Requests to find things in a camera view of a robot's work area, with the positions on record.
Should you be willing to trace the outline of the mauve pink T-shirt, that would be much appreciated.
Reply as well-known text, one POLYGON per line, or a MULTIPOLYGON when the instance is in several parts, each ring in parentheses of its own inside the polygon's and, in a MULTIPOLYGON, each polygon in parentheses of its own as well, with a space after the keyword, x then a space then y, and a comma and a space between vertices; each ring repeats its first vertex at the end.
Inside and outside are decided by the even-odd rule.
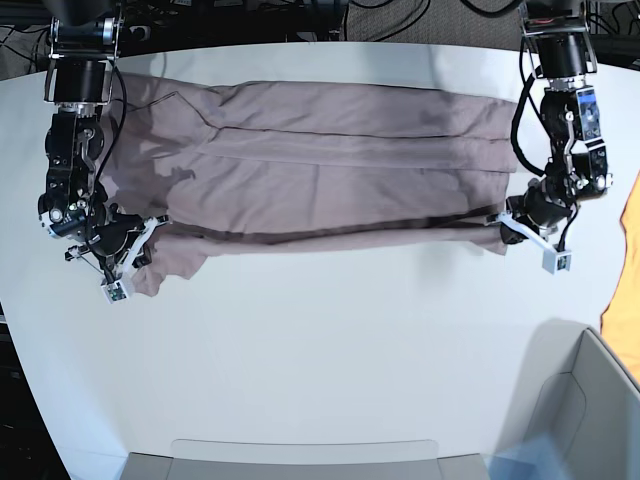
POLYGON ((134 273, 154 296, 215 256, 471 242, 517 161, 513 102, 434 89, 129 74, 101 125, 102 183, 127 213, 166 215, 134 273))

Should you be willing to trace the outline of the orange cloth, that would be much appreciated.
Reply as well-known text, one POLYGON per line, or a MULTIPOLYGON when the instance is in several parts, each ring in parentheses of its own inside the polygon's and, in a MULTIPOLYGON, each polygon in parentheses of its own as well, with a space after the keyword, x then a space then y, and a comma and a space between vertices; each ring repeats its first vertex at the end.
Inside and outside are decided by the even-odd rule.
POLYGON ((612 300, 601 317, 601 335, 623 366, 639 381, 640 369, 640 208, 636 178, 621 216, 625 259, 612 300))

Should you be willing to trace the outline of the grey plastic bin right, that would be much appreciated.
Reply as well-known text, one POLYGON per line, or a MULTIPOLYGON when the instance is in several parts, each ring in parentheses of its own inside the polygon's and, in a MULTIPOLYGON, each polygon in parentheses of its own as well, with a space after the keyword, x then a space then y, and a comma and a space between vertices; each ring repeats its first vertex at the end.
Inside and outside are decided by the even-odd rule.
POLYGON ((523 442, 542 434, 571 479, 639 477, 639 383, 591 329, 570 369, 543 384, 523 442))

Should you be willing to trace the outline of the grey tray bottom edge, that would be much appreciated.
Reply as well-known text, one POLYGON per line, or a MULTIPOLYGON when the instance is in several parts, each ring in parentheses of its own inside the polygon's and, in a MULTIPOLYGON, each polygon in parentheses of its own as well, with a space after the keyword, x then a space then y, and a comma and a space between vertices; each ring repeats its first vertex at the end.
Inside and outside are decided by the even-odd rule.
POLYGON ((433 440, 264 444, 178 439, 131 453, 123 479, 487 479, 481 455, 441 457, 433 440))

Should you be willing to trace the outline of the blue cloth in bin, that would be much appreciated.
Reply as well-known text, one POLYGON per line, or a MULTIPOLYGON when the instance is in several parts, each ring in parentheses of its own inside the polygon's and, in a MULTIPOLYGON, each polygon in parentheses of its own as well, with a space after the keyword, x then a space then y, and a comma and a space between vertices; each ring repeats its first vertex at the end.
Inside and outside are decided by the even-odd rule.
POLYGON ((571 479, 561 450, 548 434, 536 436, 504 451, 487 455, 484 460, 490 479, 571 479))

